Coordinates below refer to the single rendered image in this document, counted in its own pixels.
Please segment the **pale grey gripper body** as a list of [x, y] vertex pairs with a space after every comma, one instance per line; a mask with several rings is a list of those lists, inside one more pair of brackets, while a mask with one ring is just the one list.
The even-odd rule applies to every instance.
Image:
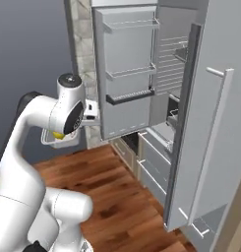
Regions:
[[98, 118], [95, 118], [94, 120], [87, 120], [87, 119], [83, 119], [81, 124], [80, 124], [81, 127], [83, 126], [100, 126], [100, 120]]

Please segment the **dark door shelf bin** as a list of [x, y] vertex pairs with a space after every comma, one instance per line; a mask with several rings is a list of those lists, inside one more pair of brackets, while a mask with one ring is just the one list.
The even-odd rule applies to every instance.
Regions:
[[112, 105], [117, 105], [153, 95], [154, 95], [154, 88], [149, 88], [148, 90], [145, 91], [139, 91], [131, 94], [122, 94], [119, 96], [111, 96], [110, 94], [108, 94], [106, 96], [106, 101]]

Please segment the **grey fridge door with shelves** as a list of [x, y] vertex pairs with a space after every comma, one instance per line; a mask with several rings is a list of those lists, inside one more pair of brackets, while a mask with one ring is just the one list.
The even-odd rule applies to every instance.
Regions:
[[108, 103], [106, 96], [148, 90], [151, 88], [152, 75], [139, 74], [110, 81], [105, 72], [144, 68], [153, 63], [153, 34], [156, 29], [139, 28], [109, 33], [104, 30], [103, 24], [151, 20], [155, 18], [155, 10], [155, 6], [93, 10], [101, 137], [104, 140], [126, 135], [149, 125], [151, 96], [117, 105]]

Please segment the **pale item in fridge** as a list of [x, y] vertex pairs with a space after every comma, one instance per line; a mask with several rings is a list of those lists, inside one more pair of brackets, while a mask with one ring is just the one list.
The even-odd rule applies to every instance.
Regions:
[[167, 123], [175, 129], [177, 127], [177, 118], [178, 118], [178, 110], [173, 109], [169, 111], [169, 115], [167, 117]]

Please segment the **grey container in fridge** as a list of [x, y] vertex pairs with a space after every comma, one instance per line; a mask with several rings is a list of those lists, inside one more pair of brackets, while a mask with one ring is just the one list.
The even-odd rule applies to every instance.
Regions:
[[180, 60], [181, 62], [185, 63], [188, 57], [188, 48], [182, 47], [178, 48], [174, 51], [174, 57]]

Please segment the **grey fridge body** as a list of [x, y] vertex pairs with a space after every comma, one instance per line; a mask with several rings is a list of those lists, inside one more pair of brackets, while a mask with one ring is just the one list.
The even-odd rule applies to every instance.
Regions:
[[[197, 20], [200, 13], [200, 2], [201, 0], [91, 0], [92, 23], [95, 8], [155, 6], [155, 18], [159, 20], [159, 28], [153, 34], [152, 61], [156, 67], [158, 44], [161, 38], [186, 36], [188, 38], [187, 48], [189, 47], [191, 25]], [[151, 77], [154, 95], [151, 97], [149, 125], [126, 135], [137, 134], [150, 126], [163, 123], [168, 117], [168, 107], [171, 103], [169, 96], [179, 93], [182, 85], [180, 88], [157, 94], [154, 87], [155, 76], [156, 73]]]

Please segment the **beige cupboard run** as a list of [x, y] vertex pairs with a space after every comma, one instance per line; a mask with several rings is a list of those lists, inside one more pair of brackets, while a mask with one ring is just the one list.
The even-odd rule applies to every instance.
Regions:
[[123, 162], [133, 172], [136, 178], [139, 177], [138, 168], [138, 135], [136, 133], [110, 140], [110, 145], [119, 155]]

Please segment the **brown wooden side panel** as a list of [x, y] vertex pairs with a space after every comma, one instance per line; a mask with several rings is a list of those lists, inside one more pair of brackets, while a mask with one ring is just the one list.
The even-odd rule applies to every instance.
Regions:
[[241, 252], [241, 182], [223, 227], [218, 252]]

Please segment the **clear door shelf rail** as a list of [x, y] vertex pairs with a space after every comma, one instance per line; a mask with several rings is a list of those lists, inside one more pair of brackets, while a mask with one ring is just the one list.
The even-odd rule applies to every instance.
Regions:
[[150, 63], [149, 66], [144, 68], [137, 68], [132, 70], [126, 70], [126, 71], [120, 71], [120, 72], [108, 72], [106, 71], [106, 78], [110, 81], [113, 81], [118, 78], [127, 77], [127, 76], [133, 76], [133, 75], [139, 75], [139, 74], [149, 74], [153, 75], [156, 73], [156, 67], [153, 63]]
[[128, 29], [139, 29], [139, 28], [159, 28], [159, 20], [153, 18], [146, 21], [135, 21], [135, 22], [123, 22], [123, 23], [104, 23], [103, 28], [106, 32], [113, 33]]

